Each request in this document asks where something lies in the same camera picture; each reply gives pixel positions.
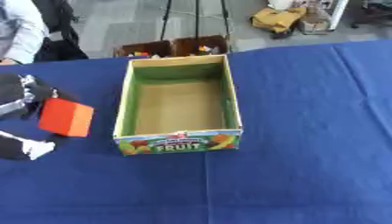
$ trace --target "foam block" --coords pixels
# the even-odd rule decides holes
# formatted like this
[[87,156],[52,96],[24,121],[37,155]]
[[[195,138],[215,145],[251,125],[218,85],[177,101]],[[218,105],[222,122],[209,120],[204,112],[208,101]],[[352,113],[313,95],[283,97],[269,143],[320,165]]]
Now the foam block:
[[68,137],[86,137],[94,109],[72,101],[52,98],[45,101],[39,128]]

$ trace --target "yellow bag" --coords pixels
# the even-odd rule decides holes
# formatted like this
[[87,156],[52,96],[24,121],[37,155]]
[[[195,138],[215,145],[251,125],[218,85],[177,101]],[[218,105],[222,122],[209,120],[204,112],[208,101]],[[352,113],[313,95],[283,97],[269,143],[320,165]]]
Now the yellow bag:
[[252,17],[252,25],[273,32],[284,32],[305,14],[306,7],[297,7],[288,10],[265,8]]

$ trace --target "tripod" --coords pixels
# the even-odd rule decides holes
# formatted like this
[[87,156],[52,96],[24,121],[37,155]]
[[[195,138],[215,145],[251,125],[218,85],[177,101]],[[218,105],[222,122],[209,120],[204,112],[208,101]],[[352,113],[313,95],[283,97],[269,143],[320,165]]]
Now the tripod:
[[[222,6],[222,14],[223,18],[225,21],[225,27],[226,27],[226,41],[230,40],[230,30],[228,27],[228,8],[226,6],[226,0],[220,0],[221,6]],[[200,37],[200,0],[195,0],[195,6],[196,6],[196,25],[195,25],[195,31],[194,31],[194,49],[195,52],[199,49],[199,37]],[[162,27],[162,33],[161,33],[161,41],[164,40],[165,33],[166,33],[166,26],[167,26],[167,21],[169,20],[170,12],[172,10],[172,0],[167,1],[166,5],[166,11],[164,13],[164,26]]]

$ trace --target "floor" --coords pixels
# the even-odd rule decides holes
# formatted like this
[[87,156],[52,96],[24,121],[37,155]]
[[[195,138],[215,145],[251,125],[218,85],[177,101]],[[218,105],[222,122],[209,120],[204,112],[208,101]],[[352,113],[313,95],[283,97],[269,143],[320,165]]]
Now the floor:
[[[75,24],[80,46],[91,58],[112,57],[116,47],[159,40],[167,0],[69,0],[81,21]],[[191,37],[194,33],[194,0],[172,0],[173,13],[166,39]],[[201,35],[225,34],[221,0],[200,0],[203,15]],[[248,18],[266,6],[266,0],[226,0],[230,13],[231,46],[246,51],[270,46],[296,46],[319,43],[388,39],[392,29],[363,25],[350,28],[359,9],[358,1],[348,5],[336,31],[328,35],[303,35],[296,32],[283,40],[272,40],[266,31],[249,25]]]

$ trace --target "robotic arm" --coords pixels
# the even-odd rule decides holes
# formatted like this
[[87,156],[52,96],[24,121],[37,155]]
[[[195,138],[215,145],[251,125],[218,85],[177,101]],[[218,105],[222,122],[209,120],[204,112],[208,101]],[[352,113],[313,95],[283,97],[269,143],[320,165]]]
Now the robotic arm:
[[[10,117],[28,118],[49,98],[58,98],[56,88],[26,75],[0,74],[0,120]],[[39,158],[53,151],[55,143],[37,142],[0,130],[0,158]]]

